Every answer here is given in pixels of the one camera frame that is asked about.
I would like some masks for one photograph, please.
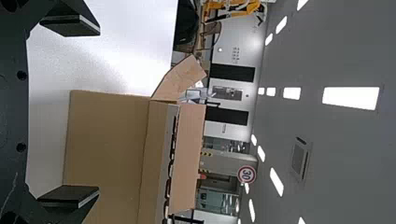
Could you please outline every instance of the ceiling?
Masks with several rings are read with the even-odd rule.
[[[251,223],[390,223],[396,188],[396,14],[394,1],[278,1],[271,8],[254,134],[266,160],[244,196],[241,220]],[[285,17],[285,28],[275,34]],[[283,88],[302,88],[300,100],[284,99]],[[326,87],[379,87],[375,110],[322,103]],[[306,180],[290,170],[295,137],[313,143]],[[279,197],[270,178],[284,184]]]

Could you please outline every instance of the black panel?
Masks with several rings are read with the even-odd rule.
[[[212,63],[210,77],[233,81],[253,82],[256,68]]]
[[[248,112],[208,106],[205,120],[247,126]]]

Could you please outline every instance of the cardboard flap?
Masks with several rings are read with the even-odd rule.
[[[195,57],[183,60],[172,68],[161,81],[151,96],[155,101],[176,102],[179,96],[189,87],[206,77],[206,72]]]
[[[205,112],[206,105],[180,105],[169,202],[170,214],[195,208],[195,191],[203,144]]]

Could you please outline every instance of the speed limit sign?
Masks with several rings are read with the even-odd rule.
[[[238,179],[243,184],[251,184],[256,180],[256,170],[251,166],[242,166],[238,171]]]

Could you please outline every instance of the black metal frame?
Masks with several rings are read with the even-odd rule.
[[[60,207],[51,212],[25,184],[29,148],[26,40],[43,18],[56,16],[63,9],[100,27],[83,0],[0,0],[0,224],[79,223],[98,199],[96,196],[79,209],[66,211]],[[77,23],[71,27],[81,31]],[[83,33],[69,36],[99,35]]]

